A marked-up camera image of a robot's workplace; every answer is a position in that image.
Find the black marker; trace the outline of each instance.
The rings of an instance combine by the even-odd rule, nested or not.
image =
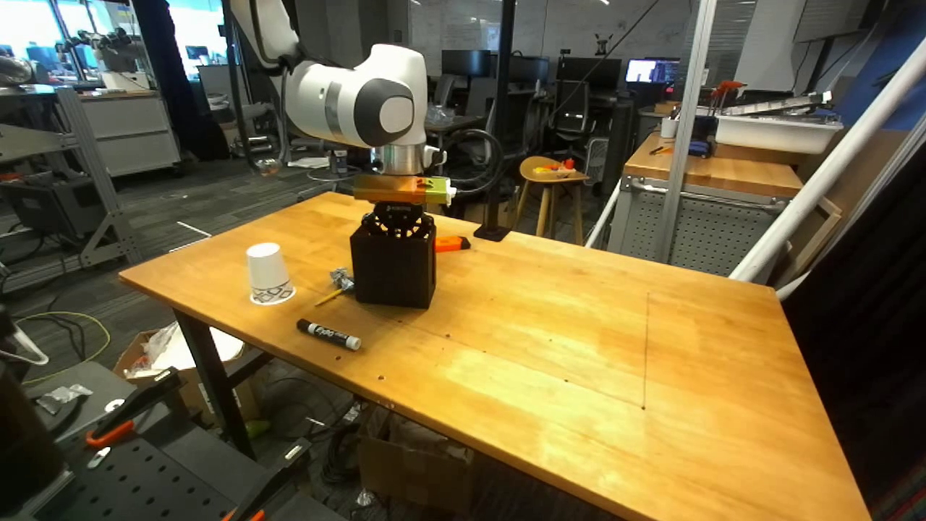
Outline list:
[[[359,350],[359,337],[345,337],[345,334],[335,334],[329,328],[320,328],[316,322],[306,322],[306,319],[298,319],[294,322],[294,331],[306,334],[306,337],[316,337],[316,340],[323,340],[329,345],[339,345],[345,350]]]

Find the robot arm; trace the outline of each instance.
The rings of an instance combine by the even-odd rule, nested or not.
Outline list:
[[[353,70],[301,59],[281,0],[230,0],[230,15],[258,60],[271,73],[288,122],[319,138],[382,147],[387,173],[423,173],[426,59],[377,43]]]

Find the wooden table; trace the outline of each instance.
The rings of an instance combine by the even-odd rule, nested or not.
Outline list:
[[[672,172],[672,141],[650,133],[634,157],[625,163],[628,177],[669,179]],[[715,154],[715,157],[688,157],[685,172],[688,186],[754,195],[754,198],[796,198],[801,179],[783,163],[767,163],[761,154],[754,160],[743,154]]]
[[[316,308],[366,208],[320,195],[120,277],[175,311],[200,363],[204,324],[223,328],[612,515],[867,519],[773,289],[510,234],[439,256],[432,311]],[[245,299],[258,241],[293,272],[281,308]],[[298,319],[365,347],[301,337]],[[223,387],[215,364],[200,377]]]

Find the paper cup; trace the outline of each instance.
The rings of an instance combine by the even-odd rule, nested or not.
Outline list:
[[[275,308],[294,295],[287,263],[283,263],[283,251],[278,244],[254,244],[248,245],[245,258],[248,258],[251,303]]]

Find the stool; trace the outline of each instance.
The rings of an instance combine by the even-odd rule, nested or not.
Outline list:
[[[526,203],[526,192],[533,186],[542,189],[542,208],[537,208],[537,222],[536,222],[536,234],[544,237],[556,228],[556,198],[557,189],[569,189],[573,192],[573,212],[576,212],[576,241],[581,244],[581,186],[586,182],[586,177],[581,172],[568,172],[562,163],[550,160],[550,157],[526,157],[520,163],[520,198],[517,198],[517,208],[515,208],[515,222],[520,219],[524,203]]]

